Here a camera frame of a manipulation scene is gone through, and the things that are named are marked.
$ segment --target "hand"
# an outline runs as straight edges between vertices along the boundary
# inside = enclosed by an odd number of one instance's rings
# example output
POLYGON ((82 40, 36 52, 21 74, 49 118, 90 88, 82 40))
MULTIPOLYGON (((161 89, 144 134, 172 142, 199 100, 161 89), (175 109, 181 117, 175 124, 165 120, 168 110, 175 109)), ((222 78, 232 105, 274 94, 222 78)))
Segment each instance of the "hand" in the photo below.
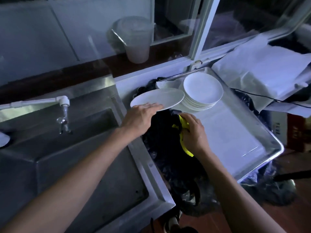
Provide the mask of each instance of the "hand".
POLYGON ((194 156, 199 158, 200 155, 210 152, 204 126, 201 121, 189 113, 179 114, 189 123, 190 130, 183 129, 184 144, 194 156))
POLYGON ((163 109, 163 105, 157 103, 133 106, 126 114, 122 121, 121 128, 125 129, 132 139, 136 139, 151 126, 151 117, 156 114, 160 109, 163 109))

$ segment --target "stainless steel tray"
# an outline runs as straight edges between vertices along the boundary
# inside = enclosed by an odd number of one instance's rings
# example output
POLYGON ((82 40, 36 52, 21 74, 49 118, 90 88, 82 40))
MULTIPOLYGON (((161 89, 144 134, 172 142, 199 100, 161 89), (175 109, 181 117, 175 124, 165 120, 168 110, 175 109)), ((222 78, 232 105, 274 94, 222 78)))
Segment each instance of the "stainless steel tray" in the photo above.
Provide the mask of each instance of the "stainless steel tray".
POLYGON ((224 89, 222 99, 205 111, 193 111, 181 103, 173 109, 192 113, 201 120, 211 149, 238 182, 283 153, 282 143, 211 68, 179 74, 160 82, 185 78, 194 72, 204 72, 215 77, 224 89))

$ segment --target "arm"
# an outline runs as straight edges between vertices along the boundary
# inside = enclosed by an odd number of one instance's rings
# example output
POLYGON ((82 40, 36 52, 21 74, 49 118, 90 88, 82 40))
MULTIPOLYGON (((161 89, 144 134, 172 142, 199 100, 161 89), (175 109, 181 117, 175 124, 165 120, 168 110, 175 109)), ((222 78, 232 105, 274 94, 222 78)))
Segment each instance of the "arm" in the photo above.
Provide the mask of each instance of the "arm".
POLYGON ((201 121, 188 113, 180 115, 188 121, 190 126, 190 131, 183 130, 185 146, 196 156, 208 174, 231 231, 285 233, 237 183, 211 151, 201 121))
POLYGON ((82 210, 107 168, 131 141, 150 127, 162 105, 139 105, 128 111, 122 125, 48 190, 22 209, 2 233, 64 232, 82 210))

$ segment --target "sink basin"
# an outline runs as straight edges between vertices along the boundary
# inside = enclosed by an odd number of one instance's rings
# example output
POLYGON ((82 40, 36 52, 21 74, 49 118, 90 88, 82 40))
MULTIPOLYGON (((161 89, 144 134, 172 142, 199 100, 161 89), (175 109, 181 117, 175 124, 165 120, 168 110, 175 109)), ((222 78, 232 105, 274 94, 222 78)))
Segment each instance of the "sink basin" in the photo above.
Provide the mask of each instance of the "sink basin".
MULTIPOLYGON (((0 123, 2 130, 10 125, 12 140, 0 149, 0 227, 120 125, 125 109, 103 90, 71 100, 73 134, 59 134, 58 105, 0 123)), ((66 232, 137 232, 173 206, 139 138, 111 164, 66 232)))

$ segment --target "stack of white plates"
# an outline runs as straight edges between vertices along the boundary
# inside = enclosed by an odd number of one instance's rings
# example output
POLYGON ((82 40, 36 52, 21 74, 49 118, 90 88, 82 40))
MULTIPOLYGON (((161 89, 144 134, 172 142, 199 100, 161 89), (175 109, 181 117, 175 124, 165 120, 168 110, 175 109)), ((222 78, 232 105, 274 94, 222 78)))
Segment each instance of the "stack of white plates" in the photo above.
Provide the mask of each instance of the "stack of white plates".
POLYGON ((195 111, 212 108, 224 93, 221 83, 216 78, 201 72, 188 75, 179 89, 185 93, 181 103, 195 111))

